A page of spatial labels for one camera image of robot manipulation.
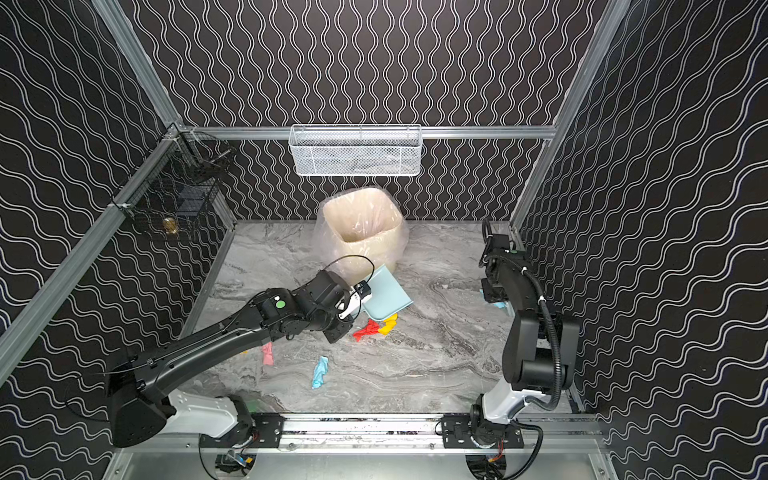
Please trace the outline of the beige trash bin with liner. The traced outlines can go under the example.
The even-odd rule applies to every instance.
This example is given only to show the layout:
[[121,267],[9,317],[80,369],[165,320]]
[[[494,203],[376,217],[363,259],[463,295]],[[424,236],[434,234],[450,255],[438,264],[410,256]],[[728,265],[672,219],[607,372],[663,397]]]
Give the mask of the beige trash bin with liner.
[[313,229],[313,251],[349,285],[365,280],[371,268],[393,272],[409,241],[402,212],[386,191],[366,187],[324,200]]

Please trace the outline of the teal hand brush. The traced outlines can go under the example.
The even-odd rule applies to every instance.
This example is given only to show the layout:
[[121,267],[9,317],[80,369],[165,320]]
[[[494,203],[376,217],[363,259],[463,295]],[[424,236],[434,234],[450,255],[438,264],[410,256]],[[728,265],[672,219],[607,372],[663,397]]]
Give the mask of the teal hand brush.
[[481,290],[481,293],[483,294],[483,299],[486,303],[496,307],[497,309],[500,309],[506,312],[509,311],[510,304],[508,301],[491,301],[486,297],[485,292],[483,290]]

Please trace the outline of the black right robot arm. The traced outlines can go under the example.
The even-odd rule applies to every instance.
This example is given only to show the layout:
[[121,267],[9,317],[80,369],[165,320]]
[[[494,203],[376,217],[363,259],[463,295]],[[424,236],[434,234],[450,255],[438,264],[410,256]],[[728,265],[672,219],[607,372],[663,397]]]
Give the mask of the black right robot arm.
[[502,378],[479,397],[484,421],[509,424],[527,406],[555,410],[573,382],[580,323],[550,306],[527,253],[507,234],[481,224],[481,292],[502,303],[511,326],[502,349]]

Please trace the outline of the teal dustpan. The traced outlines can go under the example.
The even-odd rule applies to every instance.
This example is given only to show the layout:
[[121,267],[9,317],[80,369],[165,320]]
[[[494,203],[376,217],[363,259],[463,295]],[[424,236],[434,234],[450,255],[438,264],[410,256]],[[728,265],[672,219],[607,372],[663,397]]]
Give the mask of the teal dustpan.
[[363,310],[374,321],[387,320],[413,304],[386,265],[378,267],[367,284],[371,296],[363,303]]

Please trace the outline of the white mesh wall basket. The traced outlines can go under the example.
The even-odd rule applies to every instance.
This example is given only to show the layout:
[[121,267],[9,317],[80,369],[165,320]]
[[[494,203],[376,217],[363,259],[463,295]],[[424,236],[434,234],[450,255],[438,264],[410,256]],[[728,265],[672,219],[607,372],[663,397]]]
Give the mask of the white mesh wall basket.
[[294,124],[288,145],[300,176],[416,176],[421,171],[418,124]]

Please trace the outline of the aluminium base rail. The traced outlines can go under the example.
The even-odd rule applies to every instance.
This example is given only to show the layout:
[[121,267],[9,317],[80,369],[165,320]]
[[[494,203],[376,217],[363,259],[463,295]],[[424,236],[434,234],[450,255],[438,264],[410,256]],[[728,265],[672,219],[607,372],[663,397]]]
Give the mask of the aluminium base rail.
[[520,453],[536,434],[519,426],[481,437],[468,414],[257,413],[251,431],[231,439],[166,433],[124,449],[126,453],[276,454],[492,454]]

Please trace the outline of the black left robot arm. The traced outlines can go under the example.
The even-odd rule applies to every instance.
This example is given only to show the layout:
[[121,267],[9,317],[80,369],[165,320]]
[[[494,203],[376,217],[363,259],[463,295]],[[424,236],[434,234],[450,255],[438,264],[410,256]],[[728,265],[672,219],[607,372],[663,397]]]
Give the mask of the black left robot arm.
[[105,375],[113,446],[168,434],[198,435],[212,447],[246,445],[256,428],[240,397],[188,394],[180,386],[238,354],[304,331],[335,343],[371,295],[367,281],[350,286],[321,270],[294,290],[264,290],[225,319],[166,346],[117,357]]

